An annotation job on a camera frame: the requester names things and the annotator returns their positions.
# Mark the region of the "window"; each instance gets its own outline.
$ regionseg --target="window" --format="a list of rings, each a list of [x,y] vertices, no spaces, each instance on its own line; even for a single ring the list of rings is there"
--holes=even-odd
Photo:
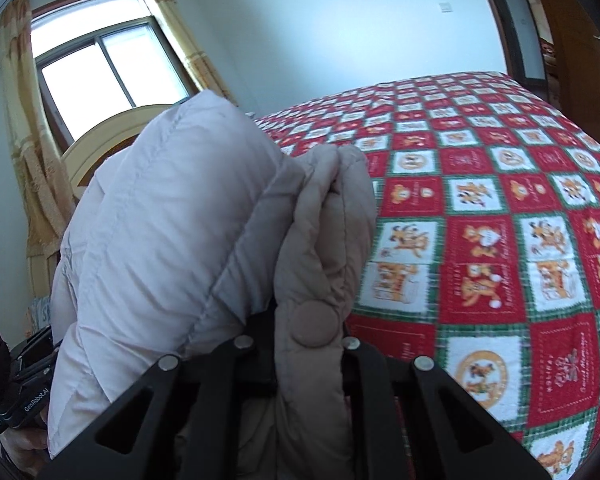
[[[105,119],[195,92],[143,0],[83,0],[31,27],[40,90],[59,144]]]

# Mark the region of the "yellow curtain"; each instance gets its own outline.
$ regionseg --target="yellow curtain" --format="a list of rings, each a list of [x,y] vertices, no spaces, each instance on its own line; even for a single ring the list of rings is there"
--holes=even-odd
[[[60,249],[75,202],[42,106],[29,0],[12,1],[0,17],[0,62],[11,161],[29,220],[27,256],[48,258]]]
[[[222,78],[182,21],[175,0],[144,0],[178,58],[200,89],[208,88],[234,102]]]

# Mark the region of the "window frame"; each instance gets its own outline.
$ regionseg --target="window frame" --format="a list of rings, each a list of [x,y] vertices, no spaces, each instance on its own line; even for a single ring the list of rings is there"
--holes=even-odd
[[[72,0],[70,4],[55,7],[53,12],[61,10],[63,7],[72,6],[73,4],[79,3],[81,1],[84,0]],[[41,18],[45,14],[47,14],[47,12],[40,13],[39,17]],[[45,107],[45,113],[47,115],[47,122],[49,123],[49,127],[54,135],[56,144],[58,144],[58,147],[61,149],[62,152],[65,152],[69,148],[69,146],[71,146],[75,142],[75,139],[73,138],[71,132],[64,123],[64,119],[62,118],[62,115],[58,110],[58,107],[56,106],[56,102],[54,101],[53,96],[51,95],[48,85],[46,84],[45,77],[42,73],[43,68],[51,65],[52,63],[55,63],[63,57],[70,56],[71,54],[74,54],[75,52],[78,52],[79,50],[87,46],[97,44],[102,49],[104,57],[118,84],[120,85],[120,88],[122,89],[123,93],[128,99],[129,104],[132,108],[136,108],[136,104],[134,103],[124,82],[122,81],[118,70],[113,64],[111,58],[109,57],[109,53],[107,52],[102,38],[105,36],[116,34],[118,32],[132,30],[134,28],[139,27],[149,27],[154,32],[156,38],[158,39],[158,42],[160,43],[160,46],[164,50],[164,53],[166,54],[167,58],[169,59],[171,66],[175,70],[176,74],[178,75],[178,78],[180,79],[180,82],[187,91],[187,98],[190,98],[198,93],[198,89],[194,85],[189,74],[184,69],[182,63],[180,62],[180,59],[169,44],[169,41],[167,40],[162,29],[160,28],[156,19],[153,16],[144,16],[142,18],[129,20],[128,22],[117,23],[115,25],[110,25],[109,27],[100,28],[99,30],[94,30],[93,32],[89,32],[88,34],[84,34],[83,36],[67,41],[66,43],[60,44],[55,48],[52,48],[51,50],[45,52],[44,54],[40,54],[39,56],[37,56],[34,62],[36,64],[36,71],[38,73],[38,83],[40,86],[40,93],[42,95],[43,106]]]

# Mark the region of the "window pane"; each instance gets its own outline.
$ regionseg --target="window pane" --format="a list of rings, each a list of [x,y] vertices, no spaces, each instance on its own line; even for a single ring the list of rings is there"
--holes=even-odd
[[[44,67],[42,75],[74,139],[131,108],[99,45],[59,59]]]
[[[35,20],[33,57],[100,28],[150,16],[143,0],[86,0]]]
[[[102,41],[137,106],[170,105],[188,95],[148,25],[111,34]]]

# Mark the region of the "quilted fabric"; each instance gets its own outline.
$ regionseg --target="quilted fabric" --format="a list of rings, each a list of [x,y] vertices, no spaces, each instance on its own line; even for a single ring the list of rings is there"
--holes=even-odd
[[[349,318],[432,356],[546,467],[600,437],[600,145],[500,73],[382,83],[257,121],[280,148],[353,143],[379,220]]]

